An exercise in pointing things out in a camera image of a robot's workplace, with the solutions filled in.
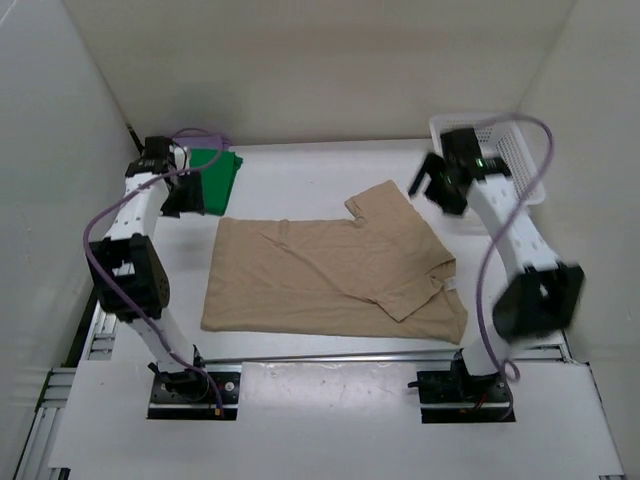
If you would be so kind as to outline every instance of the plastic basket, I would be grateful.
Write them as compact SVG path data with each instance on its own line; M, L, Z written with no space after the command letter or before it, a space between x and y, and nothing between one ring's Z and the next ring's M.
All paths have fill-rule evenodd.
M481 120L495 117L495 113L460 113L451 115L436 115L429 120L433 148L438 155L442 155L440 134L459 127L469 127ZM524 141L520 127L515 122L505 122L490 127L476 129L476 136L484 156L500 156L511 169L516 193L521 195L529 181L537 172L531 158L527 144ZM537 205L545 199L542 182L531 192L525 205Z

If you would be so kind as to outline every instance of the laundry basket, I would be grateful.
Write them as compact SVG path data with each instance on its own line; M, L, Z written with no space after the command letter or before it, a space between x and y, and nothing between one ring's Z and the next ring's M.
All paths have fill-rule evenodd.
M473 126L481 120L495 117L494 113L460 113L451 115L436 115L429 120L433 148L438 155L442 155L440 134L454 128ZM476 129L476 136L480 143L482 155L485 157L499 156L509 166L516 193L521 195L529 181L534 177L537 168L533 163L529 149L524 141L520 127L516 122L497 123L490 127ZM525 205L537 205L545 198L542 182L531 192Z

